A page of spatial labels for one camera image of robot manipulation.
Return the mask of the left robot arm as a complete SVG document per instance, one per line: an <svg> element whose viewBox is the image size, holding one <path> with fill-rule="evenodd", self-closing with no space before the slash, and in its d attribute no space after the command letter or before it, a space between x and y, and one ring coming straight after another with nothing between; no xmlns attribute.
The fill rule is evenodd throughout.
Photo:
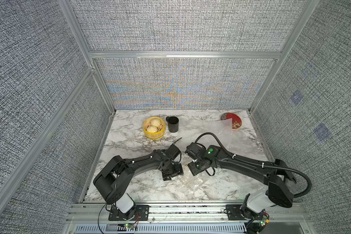
<svg viewBox="0 0 351 234"><path fill-rule="evenodd" d="M182 165L175 161L180 155L181 151L171 146L134 159L115 156L94 178L93 184L106 204L112 205L125 215L133 215L135 202L126 193L132 178L150 170L161 171L164 181L181 176Z"/></svg>

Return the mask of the bubble white plate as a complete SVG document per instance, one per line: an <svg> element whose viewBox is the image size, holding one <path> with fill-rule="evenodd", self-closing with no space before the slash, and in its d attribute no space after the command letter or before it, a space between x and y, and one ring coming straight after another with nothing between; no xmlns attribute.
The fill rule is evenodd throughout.
<svg viewBox="0 0 351 234"><path fill-rule="evenodd" d="M198 174L193 176L190 172L180 176L182 184L188 189L190 193L195 193L208 181L208 178L204 174Z"/></svg>

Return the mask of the bubble dark red plate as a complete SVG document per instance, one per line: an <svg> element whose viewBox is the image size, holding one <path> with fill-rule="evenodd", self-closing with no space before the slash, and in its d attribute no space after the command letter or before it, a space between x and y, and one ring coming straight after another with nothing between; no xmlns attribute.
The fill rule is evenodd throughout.
<svg viewBox="0 0 351 234"><path fill-rule="evenodd" d="M229 152L220 142L219 153L216 158L218 168L231 170L256 180L264 180L269 177L273 170L265 167L265 161L246 158Z"/></svg>

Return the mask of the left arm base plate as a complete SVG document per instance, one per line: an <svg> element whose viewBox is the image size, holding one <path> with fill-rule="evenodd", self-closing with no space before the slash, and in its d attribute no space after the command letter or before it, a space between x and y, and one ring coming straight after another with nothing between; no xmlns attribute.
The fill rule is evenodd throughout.
<svg viewBox="0 0 351 234"><path fill-rule="evenodd" d="M134 205L128 212L123 213L114 205L111 206L109 221L147 221L149 215L149 205Z"/></svg>

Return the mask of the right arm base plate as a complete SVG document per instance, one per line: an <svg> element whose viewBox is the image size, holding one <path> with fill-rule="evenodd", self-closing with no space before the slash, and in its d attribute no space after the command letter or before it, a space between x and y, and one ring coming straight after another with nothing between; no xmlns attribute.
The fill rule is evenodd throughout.
<svg viewBox="0 0 351 234"><path fill-rule="evenodd" d="M224 212L229 220L251 220L251 212L240 204L226 205Z"/></svg>

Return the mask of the red floral plate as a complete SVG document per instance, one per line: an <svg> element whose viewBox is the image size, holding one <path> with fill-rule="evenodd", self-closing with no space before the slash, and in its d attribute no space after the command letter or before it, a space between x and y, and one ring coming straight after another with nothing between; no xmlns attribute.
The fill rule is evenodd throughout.
<svg viewBox="0 0 351 234"><path fill-rule="evenodd" d="M232 121L232 129L236 130L242 126L241 118L234 113L223 113L220 117L221 121L231 120Z"/></svg>

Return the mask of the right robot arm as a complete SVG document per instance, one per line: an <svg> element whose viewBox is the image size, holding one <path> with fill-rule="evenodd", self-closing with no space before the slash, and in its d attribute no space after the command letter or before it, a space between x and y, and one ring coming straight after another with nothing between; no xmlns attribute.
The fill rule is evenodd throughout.
<svg viewBox="0 0 351 234"><path fill-rule="evenodd" d="M239 207L238 214L244 219L263 216L265 209L274 205L290 208L295 198L308 194L312 189L312 182L306 174L287 167L282 160L254 160L233 154L223 147L211 145L206 149L198 143L191 143L185 153L192 159L188 167L194 176L209 168L221 168L243 174L264 185L261 190L248 194Z"/></svg>

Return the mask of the bubble wrap around orange plate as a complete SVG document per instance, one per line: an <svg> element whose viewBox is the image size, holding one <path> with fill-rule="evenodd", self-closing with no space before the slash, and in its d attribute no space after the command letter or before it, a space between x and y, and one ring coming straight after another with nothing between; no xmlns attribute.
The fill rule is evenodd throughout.
<svg viewBox="0 0 351 234"><path fill-rule="evenodd" d="M232 128L232 120L194 122L196 136L211 132L217 136L224 147L232 152L248 158L264 157L263 149L251 122L244 118L238 129Z"/></svg>

